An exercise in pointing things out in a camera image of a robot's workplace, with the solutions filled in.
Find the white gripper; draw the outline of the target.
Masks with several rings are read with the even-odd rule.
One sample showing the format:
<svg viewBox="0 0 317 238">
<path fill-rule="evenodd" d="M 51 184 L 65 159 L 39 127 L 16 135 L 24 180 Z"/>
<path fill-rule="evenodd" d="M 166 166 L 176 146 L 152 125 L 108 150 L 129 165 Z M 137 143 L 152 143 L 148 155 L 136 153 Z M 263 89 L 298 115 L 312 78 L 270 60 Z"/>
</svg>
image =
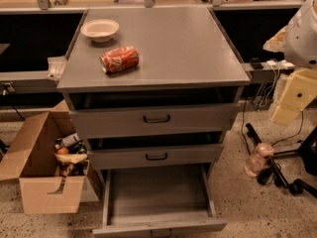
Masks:
<svg viewBox="0 0 317 238">
<path fill-rule="evenodd" d="M 286 126 L 317 96 L 317 71 L 303 68 L 287 79 L 279 104 L 270 107 L 270 121 Z"/>
</svg>

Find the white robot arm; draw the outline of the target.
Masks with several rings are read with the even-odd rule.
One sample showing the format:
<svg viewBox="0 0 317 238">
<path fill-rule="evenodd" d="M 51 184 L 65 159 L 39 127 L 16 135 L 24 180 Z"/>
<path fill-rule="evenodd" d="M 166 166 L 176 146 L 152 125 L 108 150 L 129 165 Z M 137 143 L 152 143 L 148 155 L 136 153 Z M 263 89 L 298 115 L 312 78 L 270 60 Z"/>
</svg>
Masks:
<svg viewBox="0 0 317 238">
<path fill-rule="evenodd" d="M 277 81 L 269 120 L 286 126 L 317 96 L 317 0 L 306 0 L 289 21 L 283 51 L 295 71 Z"/>
</svg>

